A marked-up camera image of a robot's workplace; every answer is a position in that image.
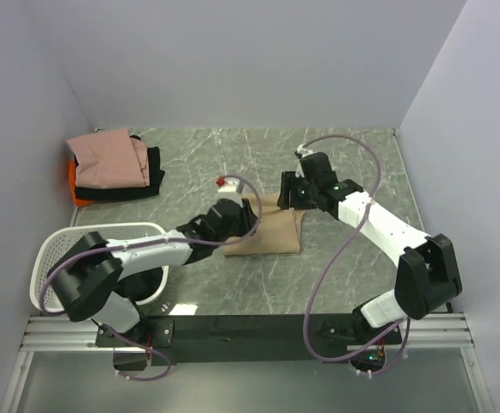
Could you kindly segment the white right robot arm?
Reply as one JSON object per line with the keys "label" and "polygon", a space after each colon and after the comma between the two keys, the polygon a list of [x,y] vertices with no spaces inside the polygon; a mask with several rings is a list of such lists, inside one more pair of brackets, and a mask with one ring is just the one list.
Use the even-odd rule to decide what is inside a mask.
{"label": "white right robot arm", "polygon": [[298,168],[281,174],[278,207],[328,213],[355,228],[397,269],[393,289],[355,309],[351,325],[356,340],[373,342],[382,327],[407,317],[422,319],[461,294],[460,271],[448,237],[430,236],[406,224],[356,182],[338,180],[325,153],[299,148],[296,156]]}

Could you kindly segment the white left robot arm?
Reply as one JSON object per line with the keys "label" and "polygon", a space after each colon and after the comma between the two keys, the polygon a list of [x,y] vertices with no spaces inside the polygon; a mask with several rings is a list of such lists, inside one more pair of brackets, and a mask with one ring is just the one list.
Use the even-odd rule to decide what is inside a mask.
{"label": "white left robot arm", "polygon": [[116,292],[119,283],[156,268],[206,259],[227,240],[251,236],[260,218],[246,199],[221,199],[207,213],[154,237],[114,241],[93,231],[66,253],[47,276],[46,285],[70,321],[104,324],[123,343],[134,346],[144,340],[146,325],[134,302]]}

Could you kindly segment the beige t shirt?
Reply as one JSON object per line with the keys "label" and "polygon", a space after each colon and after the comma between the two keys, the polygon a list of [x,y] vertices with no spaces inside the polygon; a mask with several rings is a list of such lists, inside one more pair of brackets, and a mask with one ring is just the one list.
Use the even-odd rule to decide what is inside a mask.
{"label": "beige t shirt", "polygon": [[277,206],[278,194],[262,194],[262,217],[256,234],[240,243],[224,246],[225,256],[299,254],[301,221],[305,211]]}

